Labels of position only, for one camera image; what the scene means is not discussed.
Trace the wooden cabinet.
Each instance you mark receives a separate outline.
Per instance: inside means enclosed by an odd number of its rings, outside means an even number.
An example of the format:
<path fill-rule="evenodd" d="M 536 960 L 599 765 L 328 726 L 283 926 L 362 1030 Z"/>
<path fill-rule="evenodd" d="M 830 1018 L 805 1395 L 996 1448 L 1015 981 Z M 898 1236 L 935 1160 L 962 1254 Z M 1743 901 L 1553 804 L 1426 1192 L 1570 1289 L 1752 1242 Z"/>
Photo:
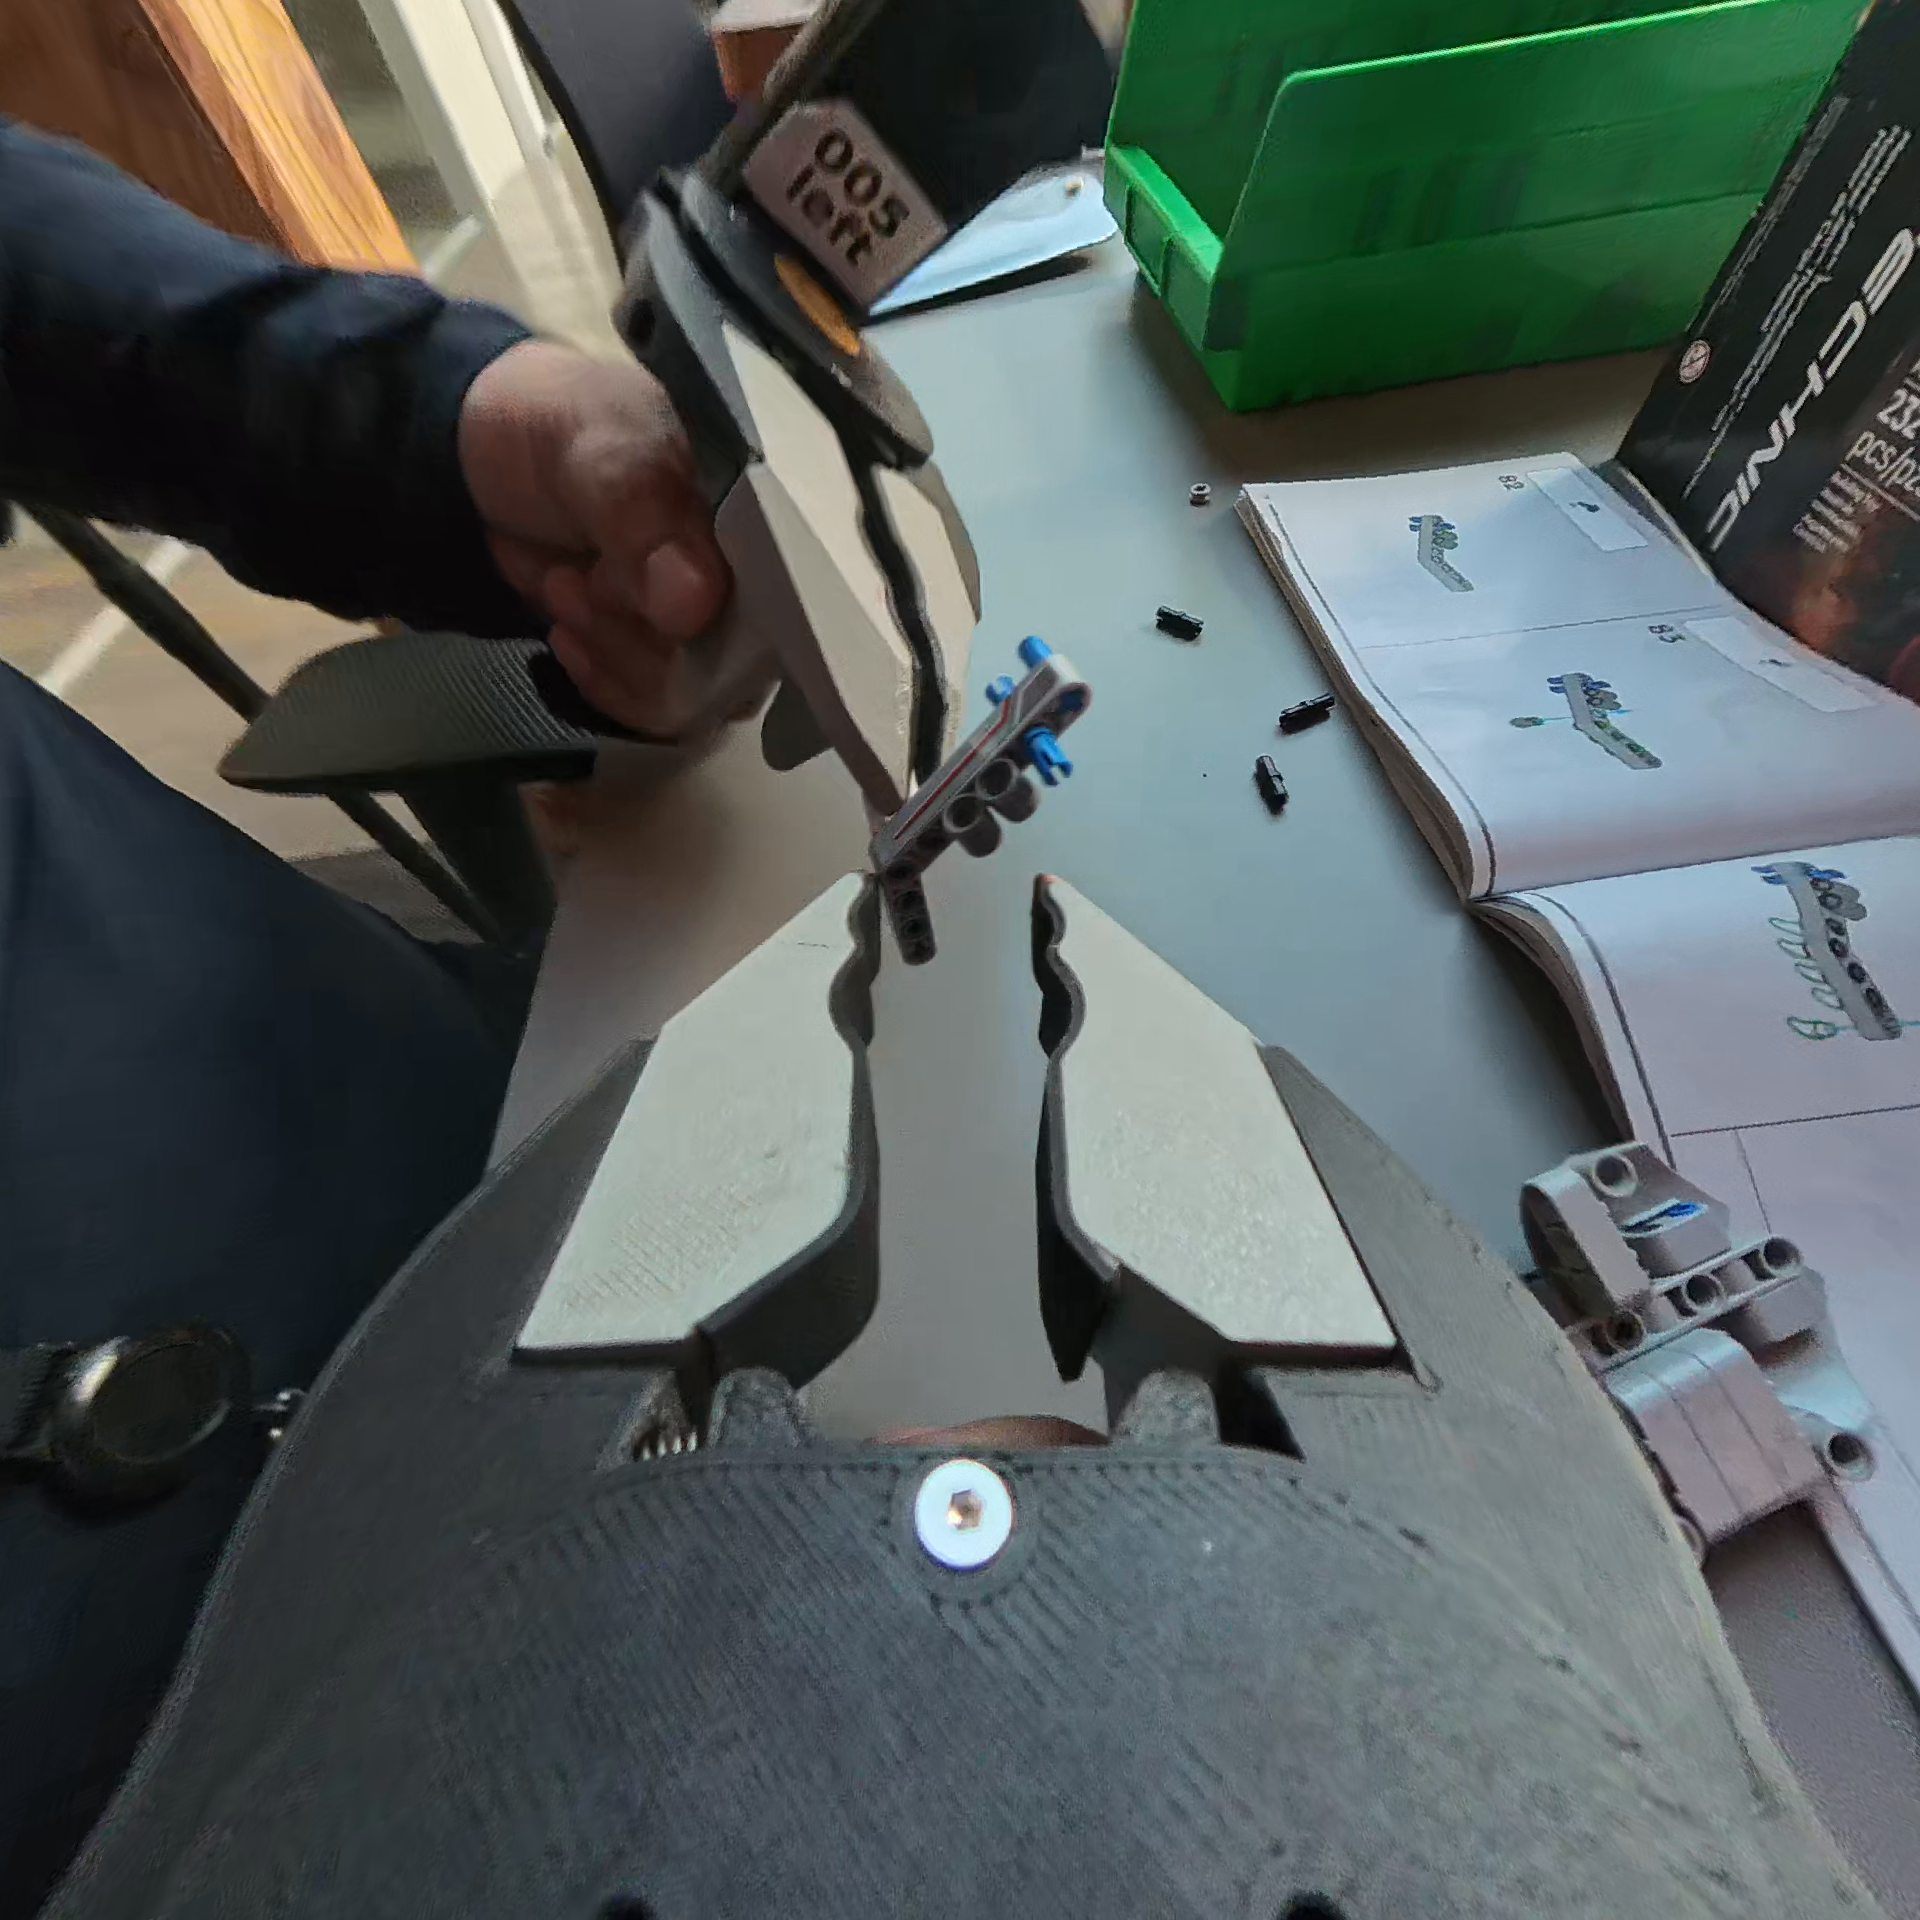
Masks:
<path fill-rule="evenodd" d="M 0 111 L 296 262 L 417 274 L 283 0 L 7 0 Z"/>

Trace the person's dark trouser legs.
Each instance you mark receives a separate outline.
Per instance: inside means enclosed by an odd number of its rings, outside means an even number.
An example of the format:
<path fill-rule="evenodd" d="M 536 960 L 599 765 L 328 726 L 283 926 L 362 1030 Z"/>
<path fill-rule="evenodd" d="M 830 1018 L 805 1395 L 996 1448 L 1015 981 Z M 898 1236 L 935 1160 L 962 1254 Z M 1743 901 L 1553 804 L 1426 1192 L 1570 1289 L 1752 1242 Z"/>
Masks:
<path fill-rule="evenodd" d="M 505 989 L 0 677 L 0 1348 L 211 1325 L 305 1395 L 474 1183 Z M 165 1504 L 0 1471 L 0 1910 L 122 1789 L 260 1488 L 245 1412 Z"/>

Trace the black office chair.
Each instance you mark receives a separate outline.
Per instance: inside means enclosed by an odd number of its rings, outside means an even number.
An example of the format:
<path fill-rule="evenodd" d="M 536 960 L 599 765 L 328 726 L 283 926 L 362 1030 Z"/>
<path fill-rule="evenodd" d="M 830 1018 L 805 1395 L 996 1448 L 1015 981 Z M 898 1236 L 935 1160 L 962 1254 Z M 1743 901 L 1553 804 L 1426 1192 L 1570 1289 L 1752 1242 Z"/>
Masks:
<path fill-rule="evenodd" d="M 599 765 L 599 743 L 631 743 L 546 638 L 365 635 L 262 688 L 91 519 L 50 501 L 27 501 L 27 519 L 245 726 L 222 748 L 233 782 L 335 804 L 484 948 L 546 948 L 553 875 L 521 782 L 576 782 Z"/>

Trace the dark chair back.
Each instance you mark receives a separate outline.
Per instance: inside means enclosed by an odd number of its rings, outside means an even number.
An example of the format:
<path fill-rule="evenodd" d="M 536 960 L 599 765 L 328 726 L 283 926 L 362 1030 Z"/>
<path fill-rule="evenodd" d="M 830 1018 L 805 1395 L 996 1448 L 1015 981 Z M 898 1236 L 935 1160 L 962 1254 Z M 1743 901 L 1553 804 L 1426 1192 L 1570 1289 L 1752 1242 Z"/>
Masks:
<path fill-rule="evenodd" d="M 505 0 L 602 226 L 659 182 L 743 194 L 752 154 L 805 102 L 859 111 L 948 227 L 1111 132 L 1119 66 L 1085 0 L 752 0 L 743 20 L 794 30 L 723 94 L 718 0 Z"/>

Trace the person's left forearm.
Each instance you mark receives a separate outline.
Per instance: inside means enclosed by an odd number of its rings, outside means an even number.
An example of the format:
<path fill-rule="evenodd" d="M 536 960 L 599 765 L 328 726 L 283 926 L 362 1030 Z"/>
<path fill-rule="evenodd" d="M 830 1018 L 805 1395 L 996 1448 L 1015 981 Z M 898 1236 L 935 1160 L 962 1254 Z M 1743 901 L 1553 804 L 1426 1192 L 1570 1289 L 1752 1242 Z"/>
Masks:
<path fill-rule="evenodd" d="M 0 498 L 205 544 L 233 576 L 533 638 L 461 403 L 533 322 L 417 274 L 245 250 L 0 121 Z"/>

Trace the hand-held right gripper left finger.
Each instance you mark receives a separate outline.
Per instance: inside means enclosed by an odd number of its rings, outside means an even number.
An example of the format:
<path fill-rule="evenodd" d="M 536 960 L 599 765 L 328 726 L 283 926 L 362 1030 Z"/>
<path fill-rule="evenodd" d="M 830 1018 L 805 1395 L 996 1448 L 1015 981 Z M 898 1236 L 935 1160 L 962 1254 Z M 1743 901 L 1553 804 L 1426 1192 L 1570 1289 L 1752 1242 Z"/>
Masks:
<path fill-rule="evenodd" d="M 718 1395 L 743 1365 L 817 1385 L 859 1336 L 882 1308 L 867 969 L 882 891 L 840 875 L 664 1018 L 511 1355 L 631 1355 Z"/>

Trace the grey lego beam blue pins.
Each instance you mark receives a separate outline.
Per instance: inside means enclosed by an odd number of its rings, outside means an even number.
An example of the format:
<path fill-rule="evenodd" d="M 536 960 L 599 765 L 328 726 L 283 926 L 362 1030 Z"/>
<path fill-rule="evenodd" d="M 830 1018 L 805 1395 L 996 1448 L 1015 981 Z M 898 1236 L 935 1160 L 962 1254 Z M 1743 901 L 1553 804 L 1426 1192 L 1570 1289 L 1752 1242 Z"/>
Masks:
<path fill-rule="evenodd" d="M 1015 650 L 1023 677 L 986 685 L 986 714 L 882 815 L 867 875 L 904 960 L 935 955 L 918 872 L 935 857 L 996 857 L 1015 815 L 1041 813 L 1041 782 L 1069 782 L 1069 726 L 1091 704 L 1091 685 L 1046 650 Z"/>

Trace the green plastic bin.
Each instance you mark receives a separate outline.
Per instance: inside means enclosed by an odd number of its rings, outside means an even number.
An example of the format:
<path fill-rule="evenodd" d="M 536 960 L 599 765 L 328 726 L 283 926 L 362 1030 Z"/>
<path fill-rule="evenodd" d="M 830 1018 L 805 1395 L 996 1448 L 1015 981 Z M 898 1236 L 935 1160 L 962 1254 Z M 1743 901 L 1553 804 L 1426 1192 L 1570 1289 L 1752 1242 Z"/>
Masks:
<path fill-rule="evenodd" d="M 1098 188 L 1226 412 L 1664 351 L 1858 0 L 1133 0 Z"/>

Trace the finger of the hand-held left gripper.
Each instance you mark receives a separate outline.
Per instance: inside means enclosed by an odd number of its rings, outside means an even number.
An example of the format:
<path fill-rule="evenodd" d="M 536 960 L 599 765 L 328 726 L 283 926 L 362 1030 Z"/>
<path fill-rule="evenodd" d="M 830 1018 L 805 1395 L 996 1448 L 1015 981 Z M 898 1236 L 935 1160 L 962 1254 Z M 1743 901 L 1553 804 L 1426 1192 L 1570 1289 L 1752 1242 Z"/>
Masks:
<path fill-rule="evenodd" d="M 898 541 L 898 612 L 916 638 L 916 775 L 930 775 L 962 735 L 979 562 L 935 457 L 882 469 L 882 519 Z"/>
<path fill-rule="evenodd" d="M 885 568 L 859 541 L 855 469 L 830 498 L 794 498 L 774 457 L 743 457 L 718 501 L 718 544 L 736 562 L 736 622 L 774 654 L 774 698 L 760 714 L 760 756 L 847 756 L 867 815 L 916 790 L 916 650 Z"/>

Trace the pale blue paper sheet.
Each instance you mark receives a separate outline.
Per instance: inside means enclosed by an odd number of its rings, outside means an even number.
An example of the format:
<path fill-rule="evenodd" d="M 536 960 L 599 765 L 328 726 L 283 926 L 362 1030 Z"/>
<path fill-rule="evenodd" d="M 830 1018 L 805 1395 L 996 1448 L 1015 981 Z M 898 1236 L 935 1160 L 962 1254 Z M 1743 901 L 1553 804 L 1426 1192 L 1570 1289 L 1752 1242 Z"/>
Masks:
<path fill-rule="evenodd" d="M 1015 182 L 948 250 L 930 250 L 867 312 L 962 300 L 1119 243 L 1091 173 Z"/>

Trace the person's left hand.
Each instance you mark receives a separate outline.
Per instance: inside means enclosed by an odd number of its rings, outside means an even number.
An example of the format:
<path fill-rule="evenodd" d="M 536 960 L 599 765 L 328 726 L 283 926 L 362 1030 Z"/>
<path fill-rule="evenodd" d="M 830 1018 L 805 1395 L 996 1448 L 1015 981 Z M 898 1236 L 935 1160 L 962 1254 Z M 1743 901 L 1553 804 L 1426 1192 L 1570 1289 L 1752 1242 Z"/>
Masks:
<path fill-rule="evenodd" d="M 736 599 L 664 384 L 511 341 L 474 370 L 453 456 L 576 688 L 627 735 L 664 735 L 678 666 Z"/>

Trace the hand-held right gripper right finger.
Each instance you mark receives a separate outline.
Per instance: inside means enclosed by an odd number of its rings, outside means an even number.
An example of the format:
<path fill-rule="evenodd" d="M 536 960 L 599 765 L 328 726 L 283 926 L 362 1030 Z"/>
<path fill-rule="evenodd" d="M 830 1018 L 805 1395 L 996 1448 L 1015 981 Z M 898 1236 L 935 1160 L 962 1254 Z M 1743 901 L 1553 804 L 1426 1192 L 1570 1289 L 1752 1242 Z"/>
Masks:
<path fill-rule="evenodd" d="M 1032 875 L 1032 981 L 1061 1385 L 1395 1365 L 1399 1327 L 1261 1038 L 1069 875 Z"/>

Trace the lego instruction booklet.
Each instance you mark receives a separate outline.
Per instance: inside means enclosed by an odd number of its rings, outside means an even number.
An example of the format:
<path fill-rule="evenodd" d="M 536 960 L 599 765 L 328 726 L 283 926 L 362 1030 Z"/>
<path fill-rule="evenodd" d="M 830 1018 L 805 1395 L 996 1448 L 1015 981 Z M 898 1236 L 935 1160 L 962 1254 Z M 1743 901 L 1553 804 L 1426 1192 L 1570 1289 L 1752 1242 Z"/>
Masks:
<path fill-rule="evenodd" d="M 1241 519 L 1621 1145 L 1823 1283 L 1878 1478 L 1811 1513 L 1920 1677 L 1920 704 L 1570 456 L 1246 484 Z"/>

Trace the grey lego assembly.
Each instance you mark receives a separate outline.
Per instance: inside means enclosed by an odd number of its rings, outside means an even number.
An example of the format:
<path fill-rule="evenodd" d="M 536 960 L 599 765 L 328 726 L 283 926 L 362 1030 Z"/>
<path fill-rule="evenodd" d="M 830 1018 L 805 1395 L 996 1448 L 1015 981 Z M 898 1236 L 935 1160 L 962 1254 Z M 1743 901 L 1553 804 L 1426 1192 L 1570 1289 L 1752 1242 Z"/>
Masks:
<path fill-rule="evenodd" d="M 1647 1145 L 1517 1183 L 1544 1311 L 1570 1327 L 1682 1533 L 1710 1554 L 1878 1478 L 1865 1395 L 1834 1355 L 1823 1283 L 1752 1236 Z"/>

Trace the black lego box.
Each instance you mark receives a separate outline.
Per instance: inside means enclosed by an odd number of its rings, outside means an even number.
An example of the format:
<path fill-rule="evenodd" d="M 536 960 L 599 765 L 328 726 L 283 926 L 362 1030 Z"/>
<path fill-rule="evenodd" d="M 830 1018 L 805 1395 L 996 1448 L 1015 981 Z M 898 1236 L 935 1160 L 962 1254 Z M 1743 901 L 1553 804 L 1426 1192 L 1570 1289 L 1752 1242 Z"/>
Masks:
<path fill-rule="evenodd" d="M 1920 12 L 1878 0 L 1621 469 L 1803 650 L 1920 698 Z"/>

